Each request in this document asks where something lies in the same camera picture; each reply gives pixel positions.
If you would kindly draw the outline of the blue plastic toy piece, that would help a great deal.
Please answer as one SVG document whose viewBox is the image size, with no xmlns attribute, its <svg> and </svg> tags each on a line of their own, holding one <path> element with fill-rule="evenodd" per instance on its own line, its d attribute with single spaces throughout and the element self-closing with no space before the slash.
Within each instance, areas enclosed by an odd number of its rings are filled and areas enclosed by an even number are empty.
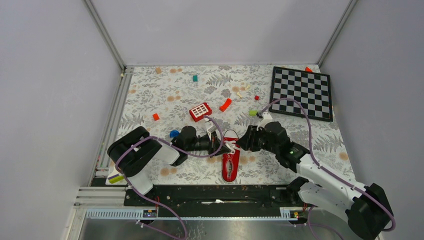
<svg viewBox="0 0 424 240">
<path fill-rule="evenodd" d="M 178 130 L 172 130 L 172 131 L 169 133 L 169 137 L 170 137 L 170 138 L 175 138 L 175 137 L 177 137 L 179 134 L 180 134 L 180 132 L 179 132 Z"/>
</svg>

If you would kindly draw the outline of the red canvas sneaker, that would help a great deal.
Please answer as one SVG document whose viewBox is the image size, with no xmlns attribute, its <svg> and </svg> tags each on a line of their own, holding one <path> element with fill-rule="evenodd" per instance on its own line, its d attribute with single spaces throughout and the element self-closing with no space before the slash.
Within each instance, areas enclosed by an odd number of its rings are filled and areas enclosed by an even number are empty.
<svg viewBox="0 0 424 240">
<path fill-rule="evenodd" d="M 223 135 L 224 144 L 229 147 L 230 152 L 222 155 L 221 161 L 221 176 L 227 183 L 232 183 L 238 175 L 240 162 L 240 146 L 237 145 L 239 136 L 233 129 L 227 130 Z"/>
</svg>

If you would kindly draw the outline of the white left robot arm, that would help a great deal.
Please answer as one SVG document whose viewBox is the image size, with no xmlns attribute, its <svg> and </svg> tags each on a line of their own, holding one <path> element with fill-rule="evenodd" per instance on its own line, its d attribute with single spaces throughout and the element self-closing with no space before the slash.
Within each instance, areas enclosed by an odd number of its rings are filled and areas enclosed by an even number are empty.
<svg viewBox="0 0 424 240">
<path fill-rule="evenodd" d="M 206 119 L 205 127 L 206 134 L 199 136 L 193 126 L 184 126 L 177 136 L 167 142 L 139 126 L 112 143 L 107 155 L 114 162 L 117 172 L 136 192 L 136 199 L 148 206 L 155 200 L 153 183 L 144 170 L 150 161 L 160 160 L 178 166 L 197 152 L 206 152 L 206 158 L 235 153 L 235 145 L 225 142 L 224 133 L 211 118 Z"/>
</svg>

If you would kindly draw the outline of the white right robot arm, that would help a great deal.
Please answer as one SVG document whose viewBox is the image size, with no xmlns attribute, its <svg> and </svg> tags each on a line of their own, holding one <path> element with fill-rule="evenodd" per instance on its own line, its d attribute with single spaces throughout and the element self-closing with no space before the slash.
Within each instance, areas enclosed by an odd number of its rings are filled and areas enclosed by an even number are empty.
<svg viewBox="0 0 424 240">
<path fill-rule="evenodd" d="M 363 240 L 374 240 L 396 226 L 385 191 L 378 184 L 367 186 L 325 166 L 304 146 L 290 140 L 279 122 L 250 125 L 237 140 L 245 151 L 268 151 L 279 164 L 298 177 L 287 186 L 287 201 L 293 206 L 306 203 L 345 221 Z"/>
</svg>

